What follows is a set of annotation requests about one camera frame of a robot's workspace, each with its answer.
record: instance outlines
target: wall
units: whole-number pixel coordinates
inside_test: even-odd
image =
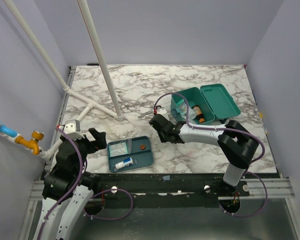
[[[279,170],[289,176],[300,211],[300,0],[285,0],[248,63]]]
[[[97,63],[75,0],[35,0],[70,65]],[[283,0],[88,0],[109,64],[246,64]]]
[[[14,3],[67,78],[68,65],[33,0]],[[40,146],[45,149],[50,145],[63,96],[52,76],[0,0],[0,119],[26,139],[33,130],[43,130]],[[0,137],[0,240],[18,239],[33,180],[43,167],[43,160]]]

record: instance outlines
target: green plastic container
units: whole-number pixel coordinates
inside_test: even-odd
[[[205,122],[199,123],[199,121],[195,119],[194,121],[197,124],[209,125],[215,119],[224,122],[226,119],[233,118],[241,113],[225,86],[220,83],[203,85],[200,89],[192,87],[178,91],[178,93],[188,100],[191,108],[195,105],[199,105]],[[172,95],[170,107],[173,117],[177,121],[184,121],[177,108],[177,104],[180,100],[182,100],[182,97]]]

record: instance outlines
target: bottle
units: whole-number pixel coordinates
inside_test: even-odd
[[[204,123],[205,122],[204,114],[202,113],[200,107],[198,105],[194,105],[192,109],[196,113],[195,119],[197,119],[201,124]]]

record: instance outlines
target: blue pipe connector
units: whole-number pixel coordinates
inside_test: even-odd
[[[8,127],[6,127],[5,125],[3,125],[0,121],[0,133],[6,134],[12,138],[15,138],[18,133]]]

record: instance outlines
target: box lid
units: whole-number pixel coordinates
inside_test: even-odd
[[[203,85],[200,92],[206,99],[215,118],[227,119],[240,115],[241,111],[222,84]]]

